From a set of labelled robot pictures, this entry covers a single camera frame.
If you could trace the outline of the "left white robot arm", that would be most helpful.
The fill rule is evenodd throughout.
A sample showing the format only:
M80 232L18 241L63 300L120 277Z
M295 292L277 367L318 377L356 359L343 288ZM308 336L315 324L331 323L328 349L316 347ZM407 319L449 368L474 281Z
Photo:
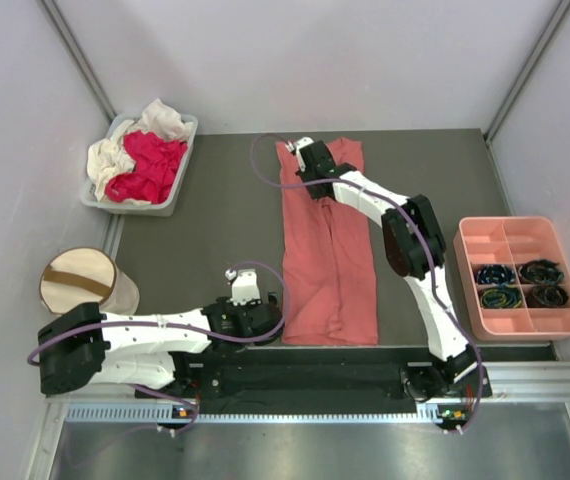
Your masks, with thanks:
M181 396L192 374L177 356L269 343L280 336L277 299L244 305L220 297L176 314L106 313L96 302L72 308L43 327L28 363L39 369L40 391L62 395L92 384L140 385Z

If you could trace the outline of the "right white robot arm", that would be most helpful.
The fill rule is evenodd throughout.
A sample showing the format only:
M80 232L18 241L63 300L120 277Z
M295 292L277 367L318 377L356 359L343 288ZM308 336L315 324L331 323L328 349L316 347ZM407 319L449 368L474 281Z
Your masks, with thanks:
M471 393L481 398L485 370L480 351L461 327L449 295L446 243L430 200L407 197L369 180L349 163L338 164L322 141L303 137L287 145L296 175L314 200L331 199L374 221L386 259L414 295L428 339L431 364L410 367L406 383L421 399Z

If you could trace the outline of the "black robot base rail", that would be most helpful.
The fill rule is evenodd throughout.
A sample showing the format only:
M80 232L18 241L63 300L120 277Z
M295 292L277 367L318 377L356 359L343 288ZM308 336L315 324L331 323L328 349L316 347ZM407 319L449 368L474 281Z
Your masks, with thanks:
M177 356L187 378L162 393L196 399L203 414L412 413L421 399L406 383L410 367L432 357L414 347L245 347Z

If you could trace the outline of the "salmon pink t-shirt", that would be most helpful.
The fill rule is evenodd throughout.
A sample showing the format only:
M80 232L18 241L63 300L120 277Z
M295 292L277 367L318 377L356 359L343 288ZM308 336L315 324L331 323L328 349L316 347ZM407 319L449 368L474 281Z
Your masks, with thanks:
M289 345L379 343L368 218L305 188L284 189L283 277L289 291L282 341Z

